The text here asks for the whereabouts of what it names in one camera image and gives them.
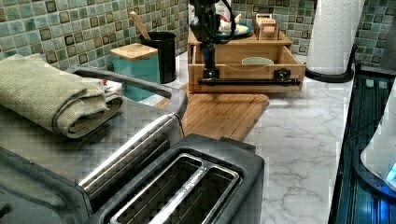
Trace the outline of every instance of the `stainless steel toaster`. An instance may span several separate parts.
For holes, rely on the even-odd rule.
[[[191,134],[118,191],[86,224],[249,223],[262,212],[264,160]]]
[[[184,91],[91,68],[69,72],[128,83],[171,103],[161,110],[125,98],[116,116],[79,139],[0,106],[0,223],[84,223],[183,138]]]

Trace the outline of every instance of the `marble countertop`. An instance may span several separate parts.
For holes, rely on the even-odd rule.
[[[177,57],[177,80],[165,85],[180,88],[187,82],[184,53]],[[262,224],[328,222],[351,87],[352,81],[329,84],[306,77],[300,92],[266,94],[269,107],[245,140],[266,163]]]

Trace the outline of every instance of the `mosaic tile backsplash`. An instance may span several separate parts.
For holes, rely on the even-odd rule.
[[[306,55],[316,13],[316,0],[233,0],[235,15],[241,13],[251,22],[255,13],[265,7],[274,9],[280,29],[293,41],[292,52]],[[357,60],[365,65],[379,66],[393,16],[394,0],[366,0],[355,43]]]
[[[66,69],[75,64],[112,70],[110,50],[140,42],[131,10],[150,31],[175,34],[186,51],[187,0],[0,0],[0,59],[41,53]]]
[[[255,13],[274,9],[280,28],[293,41],[292,52],[306,55],[316,0],[233,0],[232,8],[251,22]],[[187,0],[0,0],[0,59],[41,53],[52,65],[112,69],[111,49],[139,42],[128,17],[138,12],[149,31],[176,34],[177,54],[187,50]],[[379,66],[396,10],[394,0],[366,0],[355,42],[357,59]]]

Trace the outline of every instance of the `kitchen towel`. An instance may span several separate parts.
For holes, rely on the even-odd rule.
[[[318,0],[306,68],[322,75],[347,70],[364,0]]]
[[[39,55],[0,61],[0,104],[53,133],[79,138],[114,116],[122,98],[89,78],[52,67]]]

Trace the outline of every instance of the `teal canister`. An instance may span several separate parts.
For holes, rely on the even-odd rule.
[[[160,83],[158,50],[139,43],[123,46],[111,51],[114,72],[136,77],[150,82]],[[142,101],[153,93],[122,84],[125,97]]]

